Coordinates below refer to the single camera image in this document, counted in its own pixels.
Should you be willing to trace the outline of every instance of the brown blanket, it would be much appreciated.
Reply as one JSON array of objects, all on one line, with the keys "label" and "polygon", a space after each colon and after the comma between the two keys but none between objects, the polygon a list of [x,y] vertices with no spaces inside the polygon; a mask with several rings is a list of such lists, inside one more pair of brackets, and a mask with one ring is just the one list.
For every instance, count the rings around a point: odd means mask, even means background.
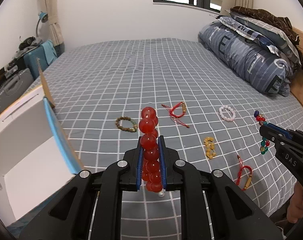
[{"label": "brown blanket", "polygon": [[[282,30],[287,35],[293,45],[299,45],[299,35],[292,30],[292,25],[288,17],[276,17],[264,9],[250,9],[242,6],[235,6],[233,8],[230,8],[230,10],[263,21],[269,25],[272,25]],[[297,47],[296,49],[299,54],[301,68],[303,70],[303,53]]]}]

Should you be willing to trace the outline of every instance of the blue lamp shade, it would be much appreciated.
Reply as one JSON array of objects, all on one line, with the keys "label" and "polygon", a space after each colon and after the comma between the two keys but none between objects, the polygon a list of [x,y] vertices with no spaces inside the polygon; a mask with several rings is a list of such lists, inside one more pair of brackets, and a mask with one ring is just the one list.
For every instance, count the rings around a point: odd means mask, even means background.
[{"label": "blue lamp shade", "polygon": [[39,19],[38,19],[38,22],[37,22],[37,25],[36,25],[36,37],[38,37],[38,25],[39,25],[39,22],[42,22],[42,23],[45,23],[48,21],[48,13],[44,13],[44,12],[40,12],[38,14],[39,16]]},{"label": "blue lamp shade", "polygon": [[41,11],[39,13],[39,19],[41,20],[42,23],[47,22],[47,20],[48,20],[48,13]]}]

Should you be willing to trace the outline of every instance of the white grid pattern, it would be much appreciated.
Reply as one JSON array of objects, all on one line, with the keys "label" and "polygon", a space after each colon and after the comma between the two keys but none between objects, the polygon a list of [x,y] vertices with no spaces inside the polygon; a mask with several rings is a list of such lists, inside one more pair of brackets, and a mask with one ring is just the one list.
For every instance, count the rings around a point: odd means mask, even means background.
[{"label": "white grid pattern", "polygon": [[[105,169],[135,148],[140,132],[126,133],[114,125],[119,116],[139,121],[145,106],[157,110],[159,134],[166,146],[198,169],[222,169],[236,181],[237,153],[253,168],[247,195],[267,214],[276,211],[293,193],[295,178],[273,155],[274,145],[260,154],[255,110],[268,122],[303,130],[303,108],[293,97],[270,98],[237,77],[201,44],[177,39],[110,41],[64,53],[45,71],[58,119],[85,167]],[[173,123],[161,104],[187,104],[181,119],[190,129]],[[218,108],[236,112],[224,122]],[[208,160],[203,139],[215,138],[217,156]],[[248,177],[243,173],[242,187]],[[164,198],[145,190],[124,192],[122,240],[181,238],[178,192]]]}]

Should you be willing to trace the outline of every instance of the blue suitcase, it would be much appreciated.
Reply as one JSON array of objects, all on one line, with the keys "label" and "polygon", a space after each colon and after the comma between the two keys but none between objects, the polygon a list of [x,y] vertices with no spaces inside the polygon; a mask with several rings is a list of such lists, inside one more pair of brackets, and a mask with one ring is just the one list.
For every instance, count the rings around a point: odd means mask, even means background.
[{"label": "blue suitcase", "polygon": [[34,80],[39,76],[38,65],[41,66],[42,71],[48,68],[45,50],[42,46],[31,49],[29,52],[27,52],[24,55],[24,62],[26,67],[31,71],[31,75],[33,76]]}]

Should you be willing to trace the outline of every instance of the blue gripper pad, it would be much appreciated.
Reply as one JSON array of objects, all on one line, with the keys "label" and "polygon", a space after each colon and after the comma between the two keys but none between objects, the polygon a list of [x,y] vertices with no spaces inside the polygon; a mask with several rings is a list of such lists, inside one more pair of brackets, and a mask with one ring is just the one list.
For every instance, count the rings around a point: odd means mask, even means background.
[{"label": "blue gripper pad", "polygon": [[137,190],[140,189],[140,185],[141,185],[142,165],[143,165],[143,163],[144,163],[144,157],[142,156],[142,147],[140,147],[138,165],[137,165],[137,169],[136,169],[136,187],[137,187]]},{"label": "blue gripper pad", "polygon": [[277,132],[283,134],[287,139],[291,140],[292,139],[292,136],[290,135],[290,133],[287,131],[287,130],[284,130],[272,123],[268,123],[268,124],[265,124],[267,127],[269,128],[272,128],[274,130],[276,130]]},{"label": "blue gripper pad", "polygon": [[164,158],[164,151],[161,145],[160,137],[158,137],[158,150],[159,150],[159,164],[160,164],[160,177],[161,177],[161,184],[163,185],[164,190],[167,187],[167,170]]}]

